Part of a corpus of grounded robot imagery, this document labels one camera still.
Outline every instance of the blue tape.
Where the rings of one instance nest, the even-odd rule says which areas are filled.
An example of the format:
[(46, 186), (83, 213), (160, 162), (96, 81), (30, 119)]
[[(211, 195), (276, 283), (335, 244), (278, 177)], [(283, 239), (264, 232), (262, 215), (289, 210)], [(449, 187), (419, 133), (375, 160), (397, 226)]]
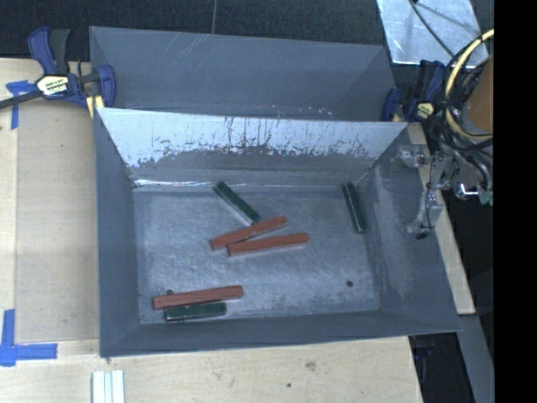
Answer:
[[(8, 82), (6, 88), (9, 92), (13, 94), (14, 97), (18, 96), (20, 93), (34, 92), (37, 91), (37, 87), (28, 81), (15, 81)], [(14, 130), (18, 127), (18, 104), (13, 105), (13, 110), (11, 111), (11, 129)]]
[(15, 310), (3, 313), (2, 342), (0, 343), (0, 366), (13, 367), (25, 359), (56, 359), (58, 343), (14, 344)]

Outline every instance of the red stick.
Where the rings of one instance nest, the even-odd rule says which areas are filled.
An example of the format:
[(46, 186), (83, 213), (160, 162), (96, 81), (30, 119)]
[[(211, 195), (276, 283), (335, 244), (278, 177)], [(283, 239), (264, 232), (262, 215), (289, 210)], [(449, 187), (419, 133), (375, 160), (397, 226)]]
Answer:
[(247, 238), (253, 238), (259, 234), (267, 233), (287, 225), (286, 217), (276, 217), (258, 222), (249, 227), (240, 228), (236, 231), (223, 234), (209, 241), (212, 250), (226, 247), (230, 243), (240, 242)]
[(242, 285), (223, 286), (221, 288), (211, 288), (210, 290), (199, 290), (169, 294), (166, 296), (153, 297), (153, 309), (164, 309), (172, 306), (197, 305), (200, 303), (212, 303), (213, 301), (224, 301), (240, 299), (244, 295)]
[(308, 243), (310, 236), (308, 233), (288, 234), (286, 236), (276, 236), (275, 238), (261, 238), (248, 240), (247, 242), (232, 243), (227, 245), (227, 255), (248, 254), (252, 252), (264, 251), (267, 249), (286, 248), (303, 243)]

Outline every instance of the black cable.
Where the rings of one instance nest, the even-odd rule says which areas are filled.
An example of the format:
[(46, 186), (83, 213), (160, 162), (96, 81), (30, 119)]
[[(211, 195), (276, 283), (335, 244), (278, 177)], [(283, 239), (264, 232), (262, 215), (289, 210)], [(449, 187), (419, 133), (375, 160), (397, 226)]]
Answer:
[(427, 31), (429, 31), (429, 33), (435, 38), (435, 40), (438, 42), (438, 44), (444, 48), (444, 50), (450, 55), (450, 57), (453, 57), (455, 56), (453, 54), (453, 52), (447, 47), (447, 45), (442, 41), (442, 39), (440, 37), (438, 37), (438, 35), (433, 31), (433, 29), (427, 24), (427, 22), (425, 21), (425, 19), (421, 16), (421, 13), (418, 11), (418, 9), (416, 8), (414, 2), (412, 0), (408, 0), (409, 1), (409, 4), (410, 4), (410, 7), (412, 7), (412, 9), (414, 10), (414, 12), (416, 13), (416, 15), (418, 16), (418, 18), (420, 19), (421, 23), (424, 25), (424, 27), (427, 29)]

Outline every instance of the gray bin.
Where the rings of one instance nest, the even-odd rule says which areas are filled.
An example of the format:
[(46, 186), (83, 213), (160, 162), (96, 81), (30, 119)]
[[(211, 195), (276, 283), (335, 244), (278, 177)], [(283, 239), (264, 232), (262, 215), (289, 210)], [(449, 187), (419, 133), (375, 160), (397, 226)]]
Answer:
[[(117, 76), (95, 116), (101, 356), (248, 348), (459, 328), (434, 232), (406, 230), (423, 186), (390, 171), (404, 123), (379, 122), (384, 49), (279, 39), (91, 30)], [(228, 258), (209, 239), (245, 224), (225, 181), (295, 249)], [(368, 223), (354, 233), (342, 184)], [(227, 315), (164, 323), (153, 296), (242, 285)]]

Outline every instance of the cable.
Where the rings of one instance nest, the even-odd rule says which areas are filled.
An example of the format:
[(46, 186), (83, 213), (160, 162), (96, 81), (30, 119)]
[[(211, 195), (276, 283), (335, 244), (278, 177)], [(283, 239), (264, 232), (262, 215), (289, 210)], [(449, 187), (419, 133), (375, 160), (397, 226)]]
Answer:
[[(461, 53), (461, 57), (456, 61), (455, 67), (451, 71), (451, 74), (449, 75), (449, 78), (446, 83), (446, 103), (449, 103), (450, 99), (450, 93), (451, 89), (453, 87), (453, 84), (455, 83), (455, 79), (457, 75), (459, 74), (459, 71), (461, 71), (461, 68), (466, 64), (468, 58), (472, 54), (472, 52), (485, 40), (490, 39), (494, 36), (494, 29), (488, 30), (485, 34), (475, 39), (473, 42), (471, 42)], [(476, 134), (476, 133), (468, 133), (462, 126), (453, 118), (453, 114), (451, 113), (450, 106), (446, 106), (446, 121), (450, 128), (455, 131), (456, 133), (460, 134), (461, 136), (469, 139), (474, 140), (480, 140), (480, 139), (490, 139), (493, 134)]]
[(442, 48), (444, 48), (444, 50), (450, 55), (450, 57), (453, 57), (454, 56), (453, 52), (447, 47), (447, 45), (442, 41), (442, 39), (440, 37), (438, 37), (438, 35), (433, 31), (433, 29), (427, 24), (425, 19), (421, 16), (421, 13), (416, 8), (416, 5), (414, 4), (414, 2), (412, 0), (408, 0), (408, 1), (409, 1), (409, 4), (410, 4), (410, 7), (412, 7), (412, 9), (414, 10), (416, 15), (420, 19), (421, 23), (427, 29), (427, 31), (429, 31), (429, 33), (435, 38), (435, 40), (438, 42), (438, 44)]
[(218, 0), (214, 0), (214, 4), (212, 6), (212, 23), (211, 23), (211, 34), (214, 34), (216, 32), (216, 11), (218, 9)]

